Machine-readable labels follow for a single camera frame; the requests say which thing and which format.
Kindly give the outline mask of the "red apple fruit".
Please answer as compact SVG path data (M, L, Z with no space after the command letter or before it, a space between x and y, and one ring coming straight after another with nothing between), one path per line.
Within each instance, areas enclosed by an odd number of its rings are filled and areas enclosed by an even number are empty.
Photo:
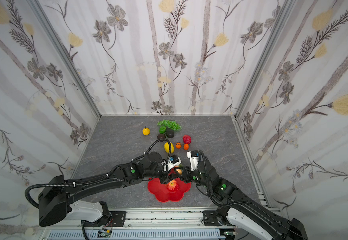
M175 193L179 190L180 186L177 180L172 180L168 184L166 184L166 188L170 193Z

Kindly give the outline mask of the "red flower-shaped fruit bowl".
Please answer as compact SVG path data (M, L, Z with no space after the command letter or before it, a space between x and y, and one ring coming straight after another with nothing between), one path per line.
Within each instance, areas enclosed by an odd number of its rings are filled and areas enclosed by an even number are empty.
M175 179L179 183L179 190L175 193L170 193L166 188L166 184L160 184L158 179L153 179L148 183L148 191L153 194L157 201L161 203L166 202L179 202L181 201L185 193L191 189L191 183L184 183L179 179Z

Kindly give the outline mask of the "yellow lemon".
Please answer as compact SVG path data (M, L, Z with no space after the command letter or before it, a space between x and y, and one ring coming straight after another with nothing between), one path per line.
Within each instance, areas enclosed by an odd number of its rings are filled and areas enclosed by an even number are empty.
M172 143L170 142L166 142L164 144L164 150L168 153L168 154L172 154L175 151L175 147Z

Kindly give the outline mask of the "dark red pomegranate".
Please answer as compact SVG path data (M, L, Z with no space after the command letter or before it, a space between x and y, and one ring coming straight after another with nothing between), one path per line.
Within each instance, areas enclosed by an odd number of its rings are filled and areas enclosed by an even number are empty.
M183 136L183 142L184 142L184 144L190 145L191 142L192 142L191 136L189 136L189 135L184 135L184 136Z

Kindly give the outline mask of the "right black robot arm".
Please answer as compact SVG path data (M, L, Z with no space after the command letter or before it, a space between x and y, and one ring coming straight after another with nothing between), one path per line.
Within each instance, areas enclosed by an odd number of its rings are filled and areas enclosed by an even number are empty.
M233 225L260 240L306 240L302 222L288 220L248 197L241 189L218 175L202 151L187 153L190 165L181 180L206 188L206 196L218 207L221 225Z

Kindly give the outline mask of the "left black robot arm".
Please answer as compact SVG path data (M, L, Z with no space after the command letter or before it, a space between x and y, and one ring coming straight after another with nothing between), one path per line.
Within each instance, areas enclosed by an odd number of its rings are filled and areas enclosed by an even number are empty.
M64 220L73 212L72 204L97 193L159 179L167 184L172 168L181 164L177 155L163 159L157 152L145 153L130 163L120 164L105 174L80 179L54 177L47 184L36 184L25 190L26 200L39 210L39 225L48 227Z

